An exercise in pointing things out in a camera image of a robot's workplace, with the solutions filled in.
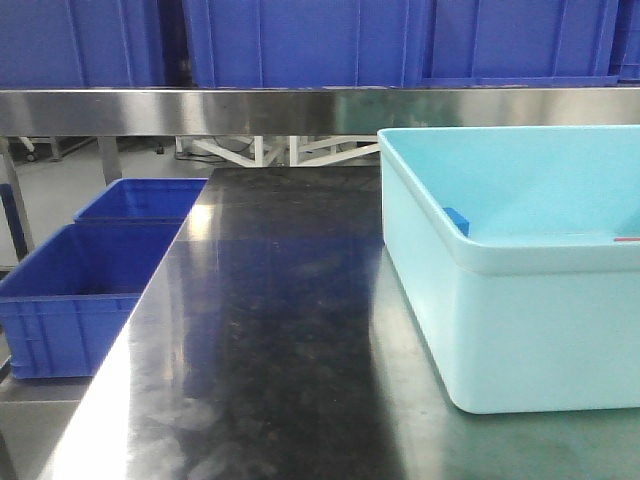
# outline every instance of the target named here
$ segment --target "floor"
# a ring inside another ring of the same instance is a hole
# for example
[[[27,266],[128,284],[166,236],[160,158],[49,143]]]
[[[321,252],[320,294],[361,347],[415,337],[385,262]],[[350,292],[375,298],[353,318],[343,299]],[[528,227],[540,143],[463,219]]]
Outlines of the floor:
[[[157,155],[144,139],[120,139],[125,177],[208,177],[211,165],[174,159],[172,139]],[[27,215],[36,244],[41,244],[73,214],[105,188],[95,142],[66,156],[61,162],[23,162],[17,171]],[[0,218],[0,270],[17,259],[6,222]],[[0,362],[8,357],[0,339]],[[0,383],[0,480],[37,478],[46,459],[71,419],[88,379],[19,381],[6,377]]]

